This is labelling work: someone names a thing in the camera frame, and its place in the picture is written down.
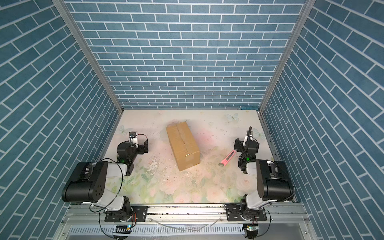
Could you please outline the pink utility knife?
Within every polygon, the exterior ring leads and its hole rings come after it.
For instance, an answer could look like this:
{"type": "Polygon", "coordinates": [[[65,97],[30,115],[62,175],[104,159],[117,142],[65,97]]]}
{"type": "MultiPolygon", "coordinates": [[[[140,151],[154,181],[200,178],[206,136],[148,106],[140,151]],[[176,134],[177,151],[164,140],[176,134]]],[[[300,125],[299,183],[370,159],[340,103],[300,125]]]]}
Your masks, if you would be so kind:
{"type": "Polygon", "coordinates": [[[219,163],[219,166],[220,167],[224,167],[226,166],[229,161],[236,155],[237,151],[236,150],[232,150],[220,163],[219,163]]]}

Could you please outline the brown cardboard express box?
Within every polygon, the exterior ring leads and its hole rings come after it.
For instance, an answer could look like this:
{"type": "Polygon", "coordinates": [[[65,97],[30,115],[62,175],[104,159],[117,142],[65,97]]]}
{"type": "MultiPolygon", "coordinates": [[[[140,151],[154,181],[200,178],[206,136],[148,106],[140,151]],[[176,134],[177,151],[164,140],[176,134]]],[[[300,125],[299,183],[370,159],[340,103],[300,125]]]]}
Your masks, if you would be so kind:
{"type": "Polygon", "coordinates": [[[187,122],[169,125],[166,130],[179,171],[198,165],[200,149],[187,122]]]}

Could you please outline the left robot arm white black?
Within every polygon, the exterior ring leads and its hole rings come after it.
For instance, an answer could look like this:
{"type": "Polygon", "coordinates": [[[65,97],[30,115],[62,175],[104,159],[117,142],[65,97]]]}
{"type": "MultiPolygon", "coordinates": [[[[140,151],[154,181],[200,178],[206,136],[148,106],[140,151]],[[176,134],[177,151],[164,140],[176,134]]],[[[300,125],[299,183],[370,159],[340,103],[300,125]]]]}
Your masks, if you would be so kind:
{"type": "Polygon", "coordinates": [[[98,207],[117,222],[131,220],[134,213],[130,200],[120,195],[119,191],[123,187],[124,177],[132,174],[136,157],[148,152],[149,141],[145,140],[140,145],[137,136],[133,136],[118,145],[116,161],[105,158],[97,163],[78,163],[62,190],[62,200],[67,203],[86,203],[98,207]],[[121,177],[116,194],[106,189],[106,181],[112,177],[121,177]]]}

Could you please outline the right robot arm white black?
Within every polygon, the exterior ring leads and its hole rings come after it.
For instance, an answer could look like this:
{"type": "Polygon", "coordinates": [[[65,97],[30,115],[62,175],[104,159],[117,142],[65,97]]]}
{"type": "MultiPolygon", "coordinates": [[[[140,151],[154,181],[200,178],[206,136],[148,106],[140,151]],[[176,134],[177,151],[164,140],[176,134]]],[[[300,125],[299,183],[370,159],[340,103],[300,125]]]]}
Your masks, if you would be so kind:
{"type": "Polygon", "coordinates": [[[240,214],[244,217],[255,215],[266,205],[290,201],[295,195],[286,164],[282,161],[257,159],[259,146],[253,137],[244,141],[236,139],[234,143],[234,149],[241,153],[238,167],[244,174],[256,176],[257,179],[257,190],[245,194],[240,202],[240,214]]]}

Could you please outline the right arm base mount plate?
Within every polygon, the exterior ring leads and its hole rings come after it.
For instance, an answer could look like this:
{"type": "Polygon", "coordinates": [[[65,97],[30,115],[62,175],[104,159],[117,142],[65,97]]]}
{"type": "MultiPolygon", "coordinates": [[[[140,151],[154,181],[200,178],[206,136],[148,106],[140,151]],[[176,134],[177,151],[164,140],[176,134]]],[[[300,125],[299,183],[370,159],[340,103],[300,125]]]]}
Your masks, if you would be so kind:
{"type": "Polygon", "coordinates": [[[229,222],[263,222],[267,220],[266,212],[264,210],[250,210],[239,204],[224,204],[223,209],[226,211],[227,221],[229,222]]]}

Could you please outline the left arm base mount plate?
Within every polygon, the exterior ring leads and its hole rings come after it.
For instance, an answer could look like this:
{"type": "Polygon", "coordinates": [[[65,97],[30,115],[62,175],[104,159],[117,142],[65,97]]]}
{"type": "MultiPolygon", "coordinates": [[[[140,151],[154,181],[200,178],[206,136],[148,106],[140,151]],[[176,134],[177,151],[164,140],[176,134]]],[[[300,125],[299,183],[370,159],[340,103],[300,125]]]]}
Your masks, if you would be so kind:
{"type": "Polygon", "coordinates": [[[144,222],[148,213],[148,206],[123,207],[119,211],[106,211],[106,223],[144,222]]]}

